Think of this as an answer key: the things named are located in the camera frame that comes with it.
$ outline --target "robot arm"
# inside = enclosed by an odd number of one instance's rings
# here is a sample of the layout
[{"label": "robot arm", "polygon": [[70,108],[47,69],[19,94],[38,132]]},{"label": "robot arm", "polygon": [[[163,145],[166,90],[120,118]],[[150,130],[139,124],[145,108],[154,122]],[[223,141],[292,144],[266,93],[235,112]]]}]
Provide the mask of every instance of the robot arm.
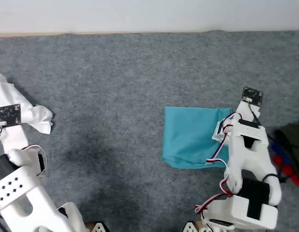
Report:
[{"label": "robot arm", "polygon": [[[232,197],[214,200],[204,210],[203,224],[220,230],[274,229],[282,192],[268,152],[265,128],[253,122],[259,116],[262,92],[245,87],[242,101],[233,119],[217,123],[213,139],[228,145],[229,161],[225,171]],[[257,180],[243,179],[242,170],[254,174]]]}]

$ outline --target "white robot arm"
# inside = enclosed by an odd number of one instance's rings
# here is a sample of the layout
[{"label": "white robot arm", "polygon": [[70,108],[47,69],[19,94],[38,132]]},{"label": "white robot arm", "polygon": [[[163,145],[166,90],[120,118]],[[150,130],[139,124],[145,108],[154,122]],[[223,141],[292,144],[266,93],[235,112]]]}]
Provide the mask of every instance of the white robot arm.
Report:
[{"label": "white robot arm", "polygon": [[[282,192],[275,167],[268,152],[265,128],[254,123],[260,113],[263,93],[244,88],[236,113],[217,123],[213,139],[228,145],[229,161],[225,180],[229,197],[218,194],[200,206],[203,228],[200,231],[239,229],[274,229]],[[242,178],[242,170],[254,174],[256,180]]]},{"label": "white robot arm", "polygon": [[[25,136],[21,126],[6,129]],[[0,137],[4,148],[10,146],[6,129]],[[39,145],[31,145],[0,156],[0,214],[13,232],[88,232],[75,204],[66,203],[58,210],[41,185],[38,176],[47,166],[45,155]],[[30,214],[21,204],[25,198],[32,205]]]}]

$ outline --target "dark green fabric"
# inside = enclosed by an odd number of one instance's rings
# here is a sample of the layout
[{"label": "dark green fabric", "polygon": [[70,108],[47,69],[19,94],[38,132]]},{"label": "dark green fabric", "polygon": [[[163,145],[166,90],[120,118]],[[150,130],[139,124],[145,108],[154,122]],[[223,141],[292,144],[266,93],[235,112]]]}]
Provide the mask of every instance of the dark green fabric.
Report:
[{"label": "dark green fabric", "polygon": [[291,159],[299,177],[299,123],[288,124],[275,132],[277,141]]}]

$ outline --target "blue object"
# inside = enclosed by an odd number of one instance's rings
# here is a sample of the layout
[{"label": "blue object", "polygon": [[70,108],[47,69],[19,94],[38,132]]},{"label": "blue object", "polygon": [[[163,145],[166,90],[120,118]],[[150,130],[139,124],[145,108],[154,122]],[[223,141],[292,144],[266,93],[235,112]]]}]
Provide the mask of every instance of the blue object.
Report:
[{"label": "blue object", "polygon": [[[231,108],[165,107],[163,160],[174,168],[199,169],[224,167],[221,162],[208,164],[219,147],[212,139],[217,122],[232,113]],[[217,158],[228,161],[224,146]]]}]

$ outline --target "white wall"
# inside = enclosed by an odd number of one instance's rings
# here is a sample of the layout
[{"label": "white wall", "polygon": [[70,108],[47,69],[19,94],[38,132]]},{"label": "white wall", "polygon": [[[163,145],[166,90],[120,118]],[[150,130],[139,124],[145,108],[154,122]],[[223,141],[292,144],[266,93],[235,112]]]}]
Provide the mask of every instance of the white wall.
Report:
[{"label": "white wall", "polygon": [[0,0],[0,33],[299,29],[299,0]]}]

